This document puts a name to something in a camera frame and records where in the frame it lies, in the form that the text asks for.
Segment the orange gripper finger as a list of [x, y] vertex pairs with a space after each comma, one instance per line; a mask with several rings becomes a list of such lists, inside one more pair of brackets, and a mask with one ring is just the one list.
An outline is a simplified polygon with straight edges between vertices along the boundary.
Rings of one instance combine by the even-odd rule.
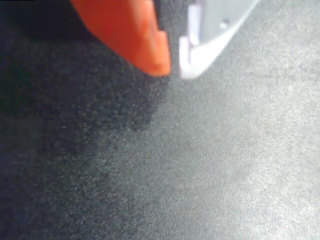
[[168, 35], [159, 29], [152, 0], [73, 0], [86, 29], [127, 62], [151, 76], [171, 72]]

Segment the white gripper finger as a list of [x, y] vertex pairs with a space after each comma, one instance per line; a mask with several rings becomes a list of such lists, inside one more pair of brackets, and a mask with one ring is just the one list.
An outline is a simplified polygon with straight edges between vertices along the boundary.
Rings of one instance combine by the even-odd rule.
[[179, 38], [182, 79], [201, 76], [229, 44], [258, 0], [196, 0], [187, 9], [186, 35]]

